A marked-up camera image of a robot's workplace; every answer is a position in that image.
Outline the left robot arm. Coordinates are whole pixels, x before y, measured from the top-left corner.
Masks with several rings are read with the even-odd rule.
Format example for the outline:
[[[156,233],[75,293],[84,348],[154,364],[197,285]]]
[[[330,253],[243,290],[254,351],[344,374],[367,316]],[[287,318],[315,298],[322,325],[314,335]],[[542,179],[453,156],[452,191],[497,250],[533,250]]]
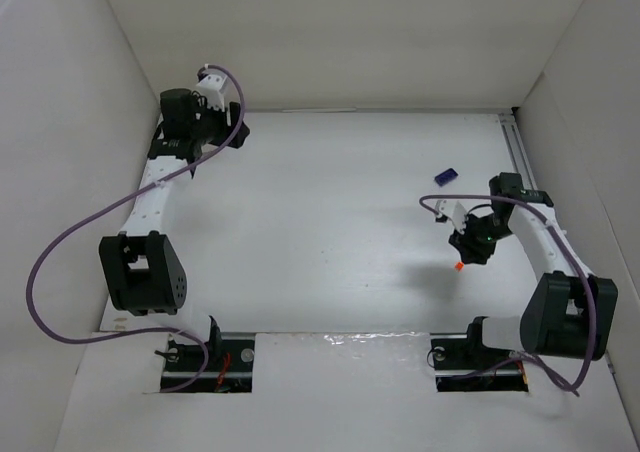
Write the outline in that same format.
[[[169,229],[197,166],[242,147],[250,130],[243,101],[225,100],[221,88],[166,90],[160,110],[132,210],[116,234],[101,239],[99,258],[115,310],[208,342],[216,323],[187,307],[187,273]]]

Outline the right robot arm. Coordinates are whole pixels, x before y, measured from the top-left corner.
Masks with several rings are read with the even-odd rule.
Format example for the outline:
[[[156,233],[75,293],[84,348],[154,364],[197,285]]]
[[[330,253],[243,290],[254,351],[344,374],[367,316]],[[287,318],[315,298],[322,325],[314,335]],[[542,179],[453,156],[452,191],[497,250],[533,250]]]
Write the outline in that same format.
[[[440,199],[438,220],[450,221],[449,244],[466,265],[484,265],[497,242],[514,236],[531,264],[538,284],[518,323],[492,319],[483,334],[491,348],[516,348],[545,356],[582,359],[595,327],[592,359],[603,357],[614,318],[618,288],[593,274],[579,259],[558,225],[547,192],[526,189],[517,173],[501,173],[489,181],[491,212],[477,216],[460,202]]]

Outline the dark blue lego plate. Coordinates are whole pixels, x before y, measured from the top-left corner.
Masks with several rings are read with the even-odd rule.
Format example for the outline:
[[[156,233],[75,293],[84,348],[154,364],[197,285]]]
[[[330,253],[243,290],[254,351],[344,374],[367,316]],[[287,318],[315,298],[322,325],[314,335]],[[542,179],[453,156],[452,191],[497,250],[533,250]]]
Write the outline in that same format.
[[[457,177],[459,176],[458,172],[453,169],[453,168],[448,168],[445,171],[437,174],[434,177],[434,182],[439,186],[439,187],[444,187],[447,184],[450,184],[451,182],[453,182]]]

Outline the metal rail right side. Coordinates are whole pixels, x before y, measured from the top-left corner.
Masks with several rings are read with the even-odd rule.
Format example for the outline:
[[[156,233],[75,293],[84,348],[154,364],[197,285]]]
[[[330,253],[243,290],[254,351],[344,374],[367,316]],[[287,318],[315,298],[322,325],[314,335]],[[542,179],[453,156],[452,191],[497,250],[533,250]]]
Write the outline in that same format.
[[[536,189],[537,184],[524,152],[514,115],[507,111],[500,113],[498,117],[515,171],[522,176],[523,189]],[[552,273],[563,273],[567,278],[577,279],[580,279],[580,275],[588,275],[590,270],[568,243],[557,222],[555,209],[536,203],[533,203],[532,207],[542,215],[541,218],[536,213],[517,206],[514,211],[515,217],[511,218],[508,224],[515,226],[515,236],[529,259],[536,280],[540,282],[545,274]]]

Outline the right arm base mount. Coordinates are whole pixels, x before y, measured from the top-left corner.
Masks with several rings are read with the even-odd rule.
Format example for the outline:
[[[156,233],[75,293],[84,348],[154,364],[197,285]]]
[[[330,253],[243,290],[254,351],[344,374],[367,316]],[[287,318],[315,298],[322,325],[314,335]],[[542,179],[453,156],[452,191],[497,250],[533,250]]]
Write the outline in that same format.
[[[511,359],[508,350],[487,348],[460,334],[431,335],[430,344],[427,361],[440,393],[529,391],[523,364],[505,364]]]

